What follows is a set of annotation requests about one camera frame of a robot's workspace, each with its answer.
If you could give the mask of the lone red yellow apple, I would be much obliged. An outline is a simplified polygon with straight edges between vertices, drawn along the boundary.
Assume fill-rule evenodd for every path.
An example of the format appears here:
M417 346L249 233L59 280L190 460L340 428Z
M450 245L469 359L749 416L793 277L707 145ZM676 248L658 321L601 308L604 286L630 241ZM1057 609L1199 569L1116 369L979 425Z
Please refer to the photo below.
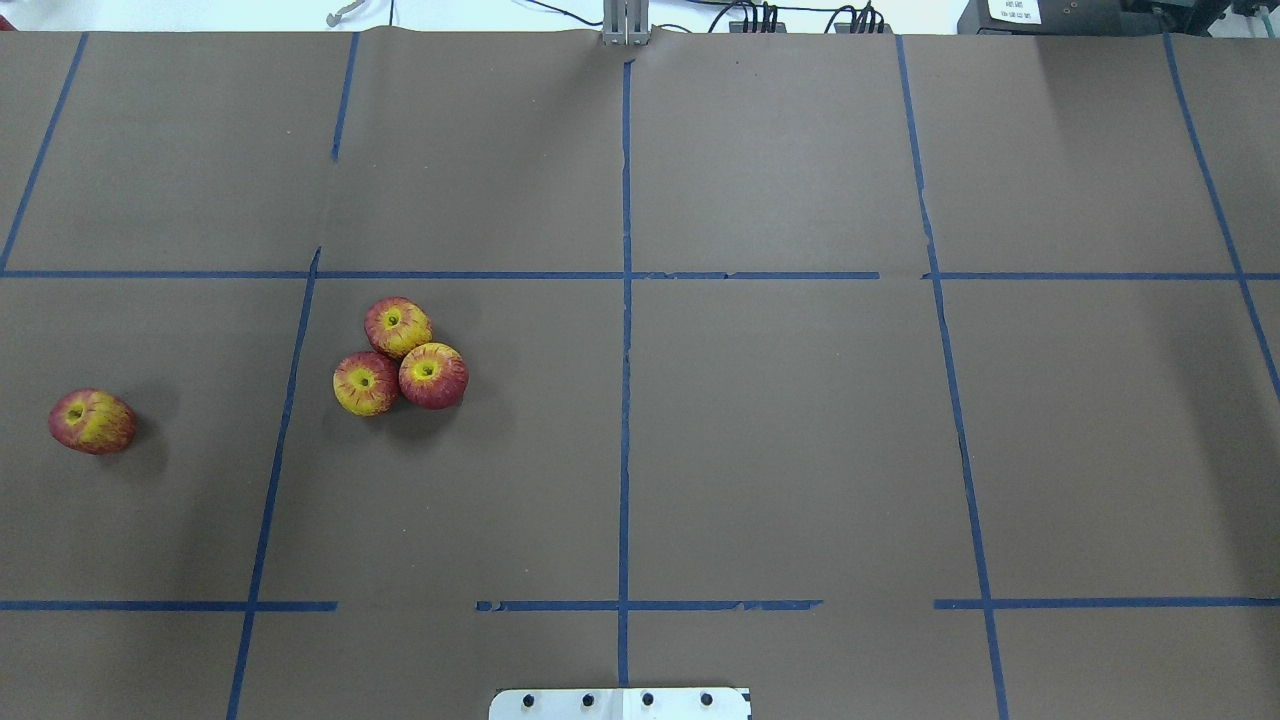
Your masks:
M108 455L124 450L134 438L137 418L122 398L95 388L73 389L60 397L47 415L50 436L82 454Z

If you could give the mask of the red yellow apple left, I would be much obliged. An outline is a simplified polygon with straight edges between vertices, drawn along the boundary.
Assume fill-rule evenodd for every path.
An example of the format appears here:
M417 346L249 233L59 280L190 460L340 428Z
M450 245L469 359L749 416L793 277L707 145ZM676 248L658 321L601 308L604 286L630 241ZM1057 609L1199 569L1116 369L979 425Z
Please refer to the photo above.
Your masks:
M440 342L410 350L399 363L401 393L413 405L444 410L462 402L468 368L462 354Z

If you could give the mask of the red yellow apple front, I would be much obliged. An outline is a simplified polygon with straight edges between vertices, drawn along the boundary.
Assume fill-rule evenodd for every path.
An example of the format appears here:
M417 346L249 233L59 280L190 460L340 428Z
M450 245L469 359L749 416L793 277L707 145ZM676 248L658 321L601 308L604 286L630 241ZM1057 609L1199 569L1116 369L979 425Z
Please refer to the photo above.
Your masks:
M392 296L374 302L364 316L369 343L394 361L433 341L431 318L412 300Z

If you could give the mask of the red yellow apple back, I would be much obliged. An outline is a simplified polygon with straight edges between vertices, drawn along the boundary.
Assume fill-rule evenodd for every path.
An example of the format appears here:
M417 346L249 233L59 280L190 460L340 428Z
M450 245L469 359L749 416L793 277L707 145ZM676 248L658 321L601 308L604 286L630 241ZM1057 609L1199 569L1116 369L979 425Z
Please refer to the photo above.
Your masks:
M347 413L379 416L401 396L399 366L380 352L351 354L337 364L332 386L337 402Z

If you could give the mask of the black electronics box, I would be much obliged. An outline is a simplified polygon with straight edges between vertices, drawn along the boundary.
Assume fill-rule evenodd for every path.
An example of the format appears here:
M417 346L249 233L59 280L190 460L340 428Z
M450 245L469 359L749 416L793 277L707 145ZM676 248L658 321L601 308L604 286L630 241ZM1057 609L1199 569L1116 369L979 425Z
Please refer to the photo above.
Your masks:
M956 33L1206 37L1231 8L1231 1L968 1Z

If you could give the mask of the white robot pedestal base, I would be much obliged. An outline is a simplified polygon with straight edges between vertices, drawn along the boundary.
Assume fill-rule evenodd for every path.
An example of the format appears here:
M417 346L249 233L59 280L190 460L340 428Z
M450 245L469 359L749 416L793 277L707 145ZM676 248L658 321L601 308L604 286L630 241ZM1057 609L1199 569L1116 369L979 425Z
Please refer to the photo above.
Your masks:
M530 688L500 691L489 719L751 719L748 689L732 687Z

